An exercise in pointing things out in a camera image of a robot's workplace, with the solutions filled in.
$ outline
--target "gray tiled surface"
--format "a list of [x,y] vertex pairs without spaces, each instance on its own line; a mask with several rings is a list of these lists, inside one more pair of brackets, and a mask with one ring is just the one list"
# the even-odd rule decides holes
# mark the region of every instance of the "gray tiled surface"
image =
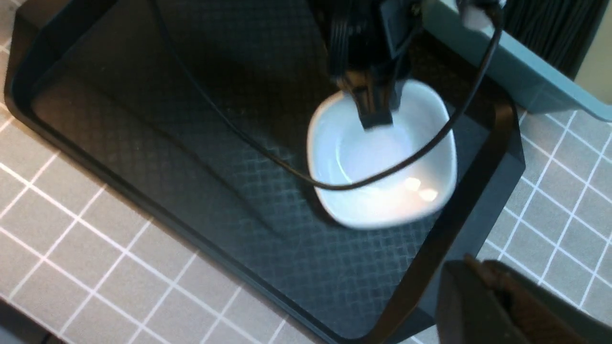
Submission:
[[[0,0],[0,41],[17,3]],[[521,129],[528,170],[479,257],[612,325],[612,126],[570,111]],[[1,298],[74,344],[319,342],[55,153],[0,102]],[[407,343],[435,341],[430,329]]]
[[523,220],[555,242],[561,237],[563,228],[569,218],[570,214],[568,212],[561,209],[540,191],[534,193],[529,207],[523,214]]
[[125,343],[136,331],[136,327],[126,317],[93,297],[66,329],[65,335],[78,343]]

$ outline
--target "black tray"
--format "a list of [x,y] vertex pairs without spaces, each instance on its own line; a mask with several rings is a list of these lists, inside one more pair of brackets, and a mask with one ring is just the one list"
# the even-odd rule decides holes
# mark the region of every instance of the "black tray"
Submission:
[[[306,3],[160,5],[213,98],[306,170],[310,116],[335,92]],[[11,50],[6,98],[19,120],[330,343],[380,343],[393,332],[397,343],[431,326],[438,267],[479,251],[524,170],[516,109],[486,80],[455,129],[460,181],[445,209],[349,230],[212,114],[144,0],[30,0]],[[411,57],[414,78],[449,107],[463,101],[472,66],[427,34]]]

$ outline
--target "white bowl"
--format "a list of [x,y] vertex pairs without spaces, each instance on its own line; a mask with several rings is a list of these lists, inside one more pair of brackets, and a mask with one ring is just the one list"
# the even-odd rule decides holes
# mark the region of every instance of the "white bowl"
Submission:
[[[396,165],[429,142],[448,121],[440,96],[409,80],[401,89],[393,126],[364,131],[350,95],[338,92],[317,109],[308,128],[308,168],[330,184],[363,180]],[[457,152],[450,132],[416,163],[381,181],[350,191],[316,188],[339,223],[375,229],[419,220],[440,210],[457,183]]]

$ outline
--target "tray rim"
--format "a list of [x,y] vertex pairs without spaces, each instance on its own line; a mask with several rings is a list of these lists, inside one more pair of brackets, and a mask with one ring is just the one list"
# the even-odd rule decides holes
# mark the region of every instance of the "tray rim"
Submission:
[[[57,146],[62,152],[93,172],[101,180],[123,194],[130,201],[155,216],[159,221],[169,226],[174,231],[177,231],[181,236],[186,237],[205,254],[209,255],[225,269],[230,271],[230,273],[245,280],[259,293],[272,300],[284,311],[329,343],[382,343],[386,341],[409,316],[416,315],[415,313],[417,311],[422,312],[422,310],[418,308],[419,301],[423,297],[435,272],[439,270],[444,262],[448,249],[453,244],[456,236],[463,229],[463,226],[455,225],[452,231],[447,229],[442,230],[442,226],[439,225],[439,223],[454,223],[456,222],[457,215],[461,215],[459,217],[461,218],[460,222],[464,223],[473,213],[474,208],[477,206],[476,203],[480,200],[480,196],[486,186],[489,185],[488,182],[494,176],[503,158],[506,155],[511,155],[508,152],[511,136],[519,130],[519,128],[517,109],[508,94],[490,79],[485,79],[479,89],[479,93],[486,95],[493,103],[493,130],[490,131],[486,142],[468,168],[463,180],[457,185],[457,190],[459,191],[461,189],[461,185],[463,185],[463,188],[466,188],[465,185],[467,182],[465,182],[465,180],[469,175],[469,180],[471,181],[469,183],[470,193],[475,195],[474,186],[480,191],[477,193],[476,198],[472,197],[471,203],[473,204],[469,207],[469,210],[465,209],[465,204],[459,207],[457,206],[456,199],[459,198],[459,195],[462,195],[462,193],[456,191],[447,205],[447,207],[449,207],[449,205],[454,205],[454,208],[449,210],[445,208],[438,221],[434,224],[434,227],[427,236],[422,247],[427,245],[428,248],[431,248],[430,245],[432,245],[435,237],[436,243],[439,244],[436,246],[438,250],[435,250],[437,251],[436,259],[434,261],[428,260],[423,254],[423,250],[419,250],[413,259],[413,263],[406,271],[406,274],[402,278],[402,281],[398,285],[373,329],[362,338],[342,338],[316,318],[309,315],[295,302],[285,297],[281,292],[259,279],[255,273],[234,260],[231,256],[223,252],[223,250],[220,250],[216,245],[207,241],[205,237],[193,235],[189,230],[190,227],[186,223],[182,223],[171,213],[156,205],[155,201],[149,199],[146,195],[132,187],[119,175],[96,161],[95,158],[91,157],[73,142],[63,137],[61,133],[57,132],[50,125],[39,120],[34,114],[29,106],[31,90],[44,72],[50,69],[62,56],[62,53],[58,53],[57,50],[54,50],[51,45],[45,41],[45,39],[50,39],[50,37],[57,38],[53,36],[53,34],[50,34],[50,32],[54,30],[65,30],[65,25],[68,21],[67,18],[72,19],[76,13],[82,14],[86,12],[87,15],[82,16],[80,21],[70,23],[74,26],[74,29],[70,30],[70,34],[61,37],[59,42],[54,42],[64,49],[64,51],[68,50],[116,2],[118,2],[118,0],[98,0],[97,6],[84,6],[86,3],[84,0],[29,0],[19,8],[15,18],[15,30],[13,32],[5,87],[6,105],[9,111],[30,129],[51,144]],[[51,3],[51,5],[42,6],[42,3]],[[43,58],[45,54],[52,58],[45,60]],[[473,69],[473,67],[471,67],[467,61],[461,60],[462,61],[459,62],[464,62],[467,65],[463,66],[464,68],[461,68],[458,73],[469,74],[469,71]],[[524,169],[522,147],[519,157],[511,156],[518,160],[519,164],[521,164]],[[413,275],[419,276],[419,281],[421,283],[418,283],[417,286],[415,286],[416,283],[414,283],[415,279]],[[428,275],[428,277],[423,279],[421,278],[423,275]]]

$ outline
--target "robotic arm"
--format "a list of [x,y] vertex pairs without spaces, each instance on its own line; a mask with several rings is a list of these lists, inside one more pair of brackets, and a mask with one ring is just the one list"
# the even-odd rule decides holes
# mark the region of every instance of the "robotic arm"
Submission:
[[[396,81],[407,78],[404,63],[412,38],[420,31],[422,0],[309,0],[325,42],[329,75],[352,95],[364,129],[393,123],[399,106]],[[499,0],[457,0],[470,29],[491,24]]]

